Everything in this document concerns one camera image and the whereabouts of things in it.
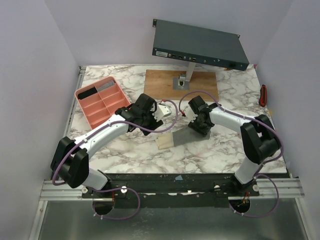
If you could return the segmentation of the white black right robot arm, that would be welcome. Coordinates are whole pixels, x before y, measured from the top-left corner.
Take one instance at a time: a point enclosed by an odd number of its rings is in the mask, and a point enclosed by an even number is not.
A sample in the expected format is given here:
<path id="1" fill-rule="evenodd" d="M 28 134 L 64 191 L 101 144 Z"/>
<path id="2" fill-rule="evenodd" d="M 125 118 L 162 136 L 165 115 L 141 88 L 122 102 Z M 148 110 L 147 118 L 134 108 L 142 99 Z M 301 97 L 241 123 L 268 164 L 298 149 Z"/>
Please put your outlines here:
<path id="1" fill-rule="evenodd" d="M 241 115 L 217 103 L 208 105 L 199 95 L 192 98 L 188 105 L 190 109 L 185 114 L 190 119 L 188 127 L 202 136 L 207 136 L 215 125 L 240 134 L 245 158 L 231 177 L 230 191 L 236 196 L 243 195 L 265 159 L 282 147 L 270 119 L 264 114 L 257 117 Z"/>

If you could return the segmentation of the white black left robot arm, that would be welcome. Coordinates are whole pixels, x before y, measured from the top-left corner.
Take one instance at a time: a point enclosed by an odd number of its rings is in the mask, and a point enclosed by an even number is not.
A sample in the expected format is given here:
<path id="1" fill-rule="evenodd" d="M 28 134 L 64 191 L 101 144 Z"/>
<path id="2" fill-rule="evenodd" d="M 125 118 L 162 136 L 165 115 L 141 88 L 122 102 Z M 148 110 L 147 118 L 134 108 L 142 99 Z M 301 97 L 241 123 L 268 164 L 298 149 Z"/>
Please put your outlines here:
<path id="1" fill-rule="evenodd" d="M 163 125 L 162 119 L 171 110 L 142 93 L 136 102 L 118 108 L 104 123 L 75 139 L 63 137 L 57 145 L 50 168 L 55 186 L 67 184 L 71 188 L 84 186 L 93 189 L 101 198 L 111 191 L 108 177 L 90 168 L 89 161 L 101 148 L 114 139 L 139 128 L 144 135 Z"/>

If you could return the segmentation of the grey cream underwear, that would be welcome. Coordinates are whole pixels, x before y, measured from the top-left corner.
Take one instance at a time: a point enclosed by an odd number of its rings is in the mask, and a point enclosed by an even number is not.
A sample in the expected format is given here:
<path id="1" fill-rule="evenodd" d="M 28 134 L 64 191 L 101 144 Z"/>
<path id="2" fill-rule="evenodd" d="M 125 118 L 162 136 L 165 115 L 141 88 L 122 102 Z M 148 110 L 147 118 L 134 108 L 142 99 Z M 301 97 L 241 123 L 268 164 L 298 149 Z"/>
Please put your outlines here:
<path id="1" fill-rule="evenodd" d="M 189 127 L 183 127 L 177 131 L 163 133 L 155 140 L 159 150 L 173 148 L 188 143 L 208 140 L 210 134 L 202 135 Z"/>

